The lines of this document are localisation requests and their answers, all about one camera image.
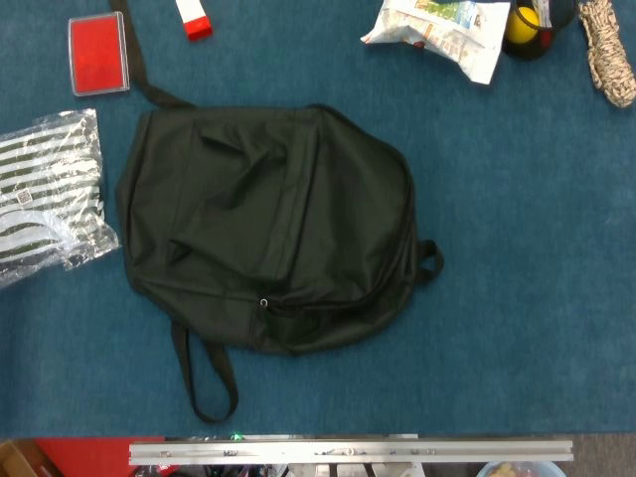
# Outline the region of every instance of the yellow ball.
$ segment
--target yellow ball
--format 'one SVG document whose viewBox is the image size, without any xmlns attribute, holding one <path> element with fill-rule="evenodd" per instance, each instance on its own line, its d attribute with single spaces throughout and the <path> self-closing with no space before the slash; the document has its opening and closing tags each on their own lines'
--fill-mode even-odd
<svg viewBox="0 0 636 477">
<path fill-rule="evenodd" d="M 524 16 L 524 19 L 532 25 L 539 26 L 539 16 L 534 9 L 530 7 L 519 7 L 519 13 Z M 522 45 L 529 42 L 537 34 L 537 30 L 529 27 L 526 23 L 519 18 L 517 9 L 513 9 L 508 17 L 508 25 L 506 26 L 506 38 L 509 42 Z"/>
</svg>

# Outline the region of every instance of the blue carpet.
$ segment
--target blue carpet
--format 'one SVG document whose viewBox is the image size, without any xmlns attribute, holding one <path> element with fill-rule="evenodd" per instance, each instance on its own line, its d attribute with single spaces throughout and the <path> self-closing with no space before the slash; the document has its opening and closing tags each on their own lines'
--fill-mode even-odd
<svg viewBox="0 0 636 477">
<path fill-rule="evenodd" d="M 381 1 L 206 0 L 191 45 L 172 0 L 132 0 L 148 70 L 202 105 L 322 102 L 398 148 L 420 236 L 446 269 L 386 332 L 301 358 L 231 350 L 227 424 L 190 410 L 169 320 L 136 295 L 121 251 L 0 291 L 0 436 L 636 431 L 636 112 L 594 90 L 578 24 L 534 63 L 502 57 L 490 87 L 417 49 L 365 48 Z M 636 11 L 616 2 L 636 62 Z M 0 6 L 0 132 L 96 107 L 106 216 L 137 91 L 74 98 L 70 17 L 106 0 Z M 202 399 L 224 405 L 195 348 Z"/>
</svg>

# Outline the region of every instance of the beige rope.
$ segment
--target beige rope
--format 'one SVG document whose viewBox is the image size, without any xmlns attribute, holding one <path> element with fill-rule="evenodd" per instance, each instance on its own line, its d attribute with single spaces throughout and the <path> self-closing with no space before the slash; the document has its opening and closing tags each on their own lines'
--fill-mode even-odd
<svg viewBox="0 0 636 477">
<path fill-rule="evenodd" d="M 636 98 L 636 79 L 618 37 L 618 23 L 609 0 L 580 3 L 580 20 L 587 34 L 587 60 L 594 86 L 618 107 Z"/>
</svg>

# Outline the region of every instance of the metal bar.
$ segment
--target metal bar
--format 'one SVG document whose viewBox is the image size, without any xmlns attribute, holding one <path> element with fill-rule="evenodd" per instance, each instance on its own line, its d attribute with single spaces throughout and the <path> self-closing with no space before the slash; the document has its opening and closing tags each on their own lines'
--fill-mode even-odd
<svg viewBox="0 0 636 477">
<path fill-rule="evenodd" d="M 137 443 L 131 465 L 243 465 L 573 460 L 569 440 L 249 440 Z"/>
</svg>

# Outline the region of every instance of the striped shirt in plastic bag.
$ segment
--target striped shirt in plastic bag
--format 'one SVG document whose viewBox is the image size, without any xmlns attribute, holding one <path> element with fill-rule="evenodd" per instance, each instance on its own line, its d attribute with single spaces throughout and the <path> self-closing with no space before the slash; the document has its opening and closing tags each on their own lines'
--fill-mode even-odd
<svg viewBox="0 0 636 477">
<path fill-rule="evenodd" d="M 0 135 L 0 288 L 44 266 L 73 268 L 119 247 L 99 190 L 94 109 Z"/>
</svg>

